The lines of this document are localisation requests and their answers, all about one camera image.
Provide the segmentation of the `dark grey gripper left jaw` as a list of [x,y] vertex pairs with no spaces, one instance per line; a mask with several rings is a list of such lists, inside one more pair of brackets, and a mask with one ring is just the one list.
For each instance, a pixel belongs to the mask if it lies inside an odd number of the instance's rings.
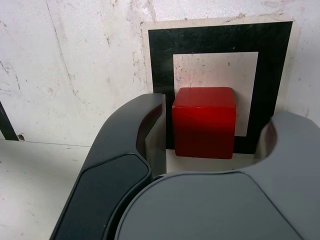
[[102,125],[51,234],[53,240],[113,240],[131,200],[153,181],[146,138],[166,119],[166,98],[147,93]]

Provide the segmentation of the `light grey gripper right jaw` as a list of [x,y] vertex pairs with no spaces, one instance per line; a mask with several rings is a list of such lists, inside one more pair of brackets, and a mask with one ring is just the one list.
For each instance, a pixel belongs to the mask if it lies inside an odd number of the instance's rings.
[[272,152],[225,172],[173,172],[125,210],[117,240],[317,240],[320,237],[320,129],[289,112],[266,131]]

